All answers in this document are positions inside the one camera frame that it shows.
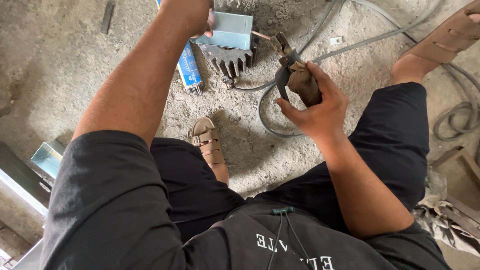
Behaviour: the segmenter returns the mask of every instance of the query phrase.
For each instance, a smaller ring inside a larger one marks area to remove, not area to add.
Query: brown sandal
[[[406,51],[402,57],[413,54],[437,63],[452,61],[480,39],[480,24],[468,16],[480,14],[480,0],[475,0],[450,16],[426,38]]]
[[[205,161],[209,165],[225,163],[222,148],[220,147],[220,136],[210,117],[202,117],[195,122],[192,128],[190,143],[198,146],[202,153],[212,151],[211,154],[204,156]]]

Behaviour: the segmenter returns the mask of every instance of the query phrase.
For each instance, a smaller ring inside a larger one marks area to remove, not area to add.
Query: metal box
[[[54,179],[59,173],[60,162],[65,147],[57,140],[44,142],[31,160]]]
[[[253,17],[223,12],[212,12],[213,37],[205,35],[191,38],[193,43],[250,50]]]

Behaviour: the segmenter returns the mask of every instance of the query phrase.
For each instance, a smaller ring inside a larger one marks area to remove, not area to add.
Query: concrete floor
[[[424,24],[412,30],[413,35],[419,39],[426,36],[469,1],[445,0]],[[154,0],[117,0],[106,36],[100,33],[106,2],[0,0],[0,140],[41,175],[44,173],[29,161],[30,157],[43,141],[57,138],[64,144],[69,142],[91,98],[134,46],[157,10]],[[372,2],[406,25],[422,15],[432,0]],[[268,35],[278,30],[285,32],[294,47],[305,39],[307,29],[314,26],[324,7],[324,0],[216,1],[218,11],[254,15],[257,25]],[[310,60],[387,31],[369,10],[347,1],[341,12],[339,6],[335,7],[302,57]],[[338,36],[343,36],[345,42],[330,46],[329,39]],[[407,48],[404,37],[391,37],[321,63],[350,98],[345,122],[348,134],[357,125],[372,92],[389,85],[390,68]],[[221,132],[230,187],[243,196],[299,176],[323,161],[308,138],[281,139],[266,133],[255,116],[260,93],[229,92],[196,46],[194,53],[205,81],[203,99],[186,94],[175,75],[158,136],[186,139],[196,119],[212,116]],[[480,43],[454,62],[480,80],[478,55]],[[238,85],[259,86],[269,81],[276,71],[272,67],[278,66],[277,59],[262,40],[256,65],[240,77]],[[466,100],[460,87],[441,68],[427,75],[424,85],[428,89],[430,127],[441,113]],[[273,92],[262,105],[266,123],[277,131],[298,132],[272,105],[277,96]],[[301,106],[298,99],[293,103]],[[428,159],[432,161],[458,145],[474,154],[479,133],[448,143],[433,135],[430,139]]]

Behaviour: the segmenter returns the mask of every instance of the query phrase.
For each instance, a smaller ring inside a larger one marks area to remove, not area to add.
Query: foot
[[[480,14],[472,14],[468,16],[472,21],[480,23]],[[440,64],[433,62],[413,54],[409,54],[399,59],[392,67],[392,84],[401,83],[422,83],[423,77],[434,70]]]
[[[202,155],[208,156],[212,154],[213,151],[220,151],[220,150],[210,150],[210,151],[205,151],[202,153]],[[228,180],[230,176],[228,175],[228,168],[225,163],[215,163],[215,164],[208,164],[210,168],[212,169],[213,173],[215,174],[215,177],[217,181],[226,183],[228,185]]]

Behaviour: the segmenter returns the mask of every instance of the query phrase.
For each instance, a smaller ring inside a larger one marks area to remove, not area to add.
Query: black t-shirt
[[[450,269],[432,237],[415,223],[359,240],[309,213],[271,214],[252,203],[184,246],[167,189],[146,143],[118,131],[71,142],[52,190],[41,268],[56,269]]]

